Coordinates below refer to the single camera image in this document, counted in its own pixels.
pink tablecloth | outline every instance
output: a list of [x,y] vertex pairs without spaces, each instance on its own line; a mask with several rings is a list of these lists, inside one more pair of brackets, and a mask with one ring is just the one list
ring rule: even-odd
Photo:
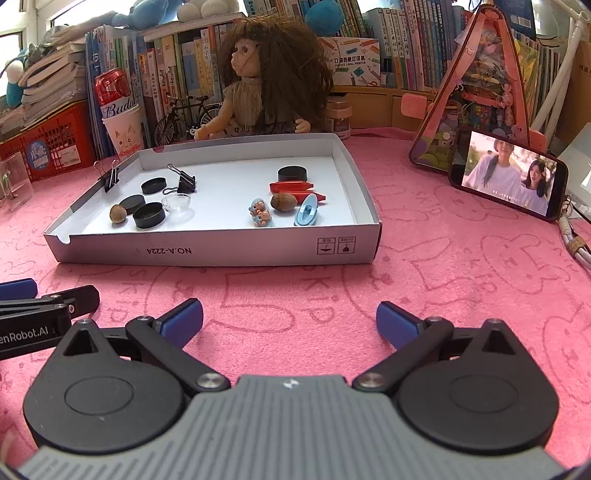
[[[32,277],[40,294],[83,284],[100,291],[100,326],[158,316],[201,300],[203,330],[187,345],[231,380],[241,374],[343,374],[392,350],[375,328],[381,300],[459,326],[505,319],[560,396],[548,451],[565,466],[591,446],[591,281],[568,255],[556,225],[453,189],[412,166],[408,134],[364,132],[346,146],[384,222],[372,265],[297,268],[163,268],[58,265],[43,230],[95,180],[86,169],[34,185],[35,198],[0,212],[0,281]],[[591,228],[580,224],[587,239]],[[27,387],[51,352],[0,362],[0,434],[8,460],[35,446],[22,418]]]

red crayon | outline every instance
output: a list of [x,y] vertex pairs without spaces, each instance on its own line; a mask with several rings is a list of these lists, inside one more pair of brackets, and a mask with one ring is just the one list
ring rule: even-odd
[[307,181],[301,180],[276,181],[275,183],[269,184],[271,193],[301,192],[302,190],[308,190],[313,186],[313,183],[308,183]]

woman on screen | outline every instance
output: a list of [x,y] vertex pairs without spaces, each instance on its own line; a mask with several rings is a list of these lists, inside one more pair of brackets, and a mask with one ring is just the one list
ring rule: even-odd
[[484,155],[464,178],[465,187],[515,203],[519,196],[519,168],[509,162],[514,146],[495,140],[496,153]]
[[527,172],[527,177],[521,182],[519,204],[541,215],[548,210],[546,198],[546,166],[541,160],[534,160]]

smartphone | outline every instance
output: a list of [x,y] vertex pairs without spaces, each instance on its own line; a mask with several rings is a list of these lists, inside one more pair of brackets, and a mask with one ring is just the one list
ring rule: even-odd
[[504,137],[457,133],[449,181],[455,188],[555,221],[565,200],[565,163]]

metal screw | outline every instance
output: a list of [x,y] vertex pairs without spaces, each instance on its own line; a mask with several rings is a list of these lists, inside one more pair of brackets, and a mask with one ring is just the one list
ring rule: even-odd
[[214,389],[221,387],[224,383],[224,380],[225,379],[220,374],[208,372],[206,374],[199,375],[197,379],[197,385],[201,388]]
[[294,388],[297,388],[300,385],[300,382],[298,382],[295,378],[290,378],[289,380],[285,380],[283,382],[283,386],[285,388],[288,388],[289,390],[293,390]]
[[367,372],[359,377],[359,385],[365,388],[383,387],[385,383],[385,378],[376,372]]

